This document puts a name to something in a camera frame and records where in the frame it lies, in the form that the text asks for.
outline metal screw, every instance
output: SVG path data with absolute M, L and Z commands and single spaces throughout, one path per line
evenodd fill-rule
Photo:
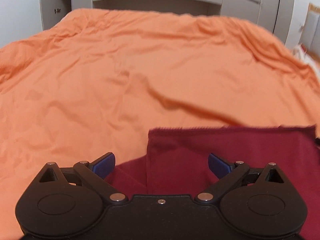
M 159 200 L 158 200 L 158 203 L 159 203 L 160 205 L 163 205 L 163 204 L 165 203 L 165 200 L 164 200 L 164 199 L 159 199 Z
M 198 199 L 202 200 L 202 201 L 209 201 L 209 200 L 212 200 L 213 199 L 213 195 L 210 194 L 210 193 L 200 193 L 198 195 Z
M 122 193 L 113 193 L 110 195 L 110 199 L 112 201 L 123 201 L 125 199 L 125 195 Z

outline white cabinet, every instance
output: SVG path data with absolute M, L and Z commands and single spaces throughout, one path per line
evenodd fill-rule
M 71 0 L 40 0 L 42 26 L 48 30 L 71 11 Z
M 255 0 L 223 0 L 221 15 L 246 19 L 257 23 L 260 3 Z

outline bed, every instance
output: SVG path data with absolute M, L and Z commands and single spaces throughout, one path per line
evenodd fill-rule
M 312 68 L 231 17 L 78 9 L 0 49 L 0 239 L 44 163 L 146 153 L 155 127 L 320 124 Z

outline dark red cloth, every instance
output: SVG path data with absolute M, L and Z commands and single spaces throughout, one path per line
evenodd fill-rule
M 230 162 L 251 167 L 275 162 L 308 206 L 301 231 L 307 240 L 320 239 L 320 152 L 315 127 L 255 129 L 154 129 L 147 154 L 123 163 L 106 180 L 129 197 L 133 194 L 191 194 L 195 196 L 218 179 L 208 168 L 215 153 Z

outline blue finger pad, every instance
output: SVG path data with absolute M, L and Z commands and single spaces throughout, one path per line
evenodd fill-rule
M 97 174 L 100 178 L 104 179 L 114 169 L 116 165 L 116 157 L 114 154 L 108 155 L 98 163 L 92 166 L 93 173 Z
M 223 178 L 228 173 L 232 171 L 231 167 L 219 159 L 217 156 L 210 153 L 208 158 L 209 169 L 212 171 L 214 175 L 217 176 L 218 179 Z

